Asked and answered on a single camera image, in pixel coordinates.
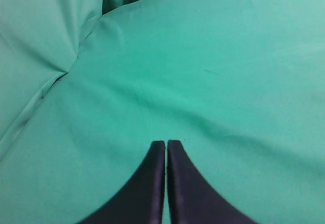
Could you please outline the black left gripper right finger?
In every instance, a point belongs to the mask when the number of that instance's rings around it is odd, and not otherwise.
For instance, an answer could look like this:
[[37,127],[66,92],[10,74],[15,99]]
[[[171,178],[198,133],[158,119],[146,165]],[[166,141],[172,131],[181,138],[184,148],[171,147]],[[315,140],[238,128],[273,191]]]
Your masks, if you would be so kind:
[[256,223],[224,199],[202,176],[181,141],[167,145],[171,223]]

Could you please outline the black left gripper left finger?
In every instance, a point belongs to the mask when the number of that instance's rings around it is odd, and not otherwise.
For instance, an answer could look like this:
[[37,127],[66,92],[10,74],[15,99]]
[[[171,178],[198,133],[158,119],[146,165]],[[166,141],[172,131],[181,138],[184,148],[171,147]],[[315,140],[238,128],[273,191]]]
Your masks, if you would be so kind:
[[81,223],[162,223],[165,196],[164,141],[151,143],[126,184]]

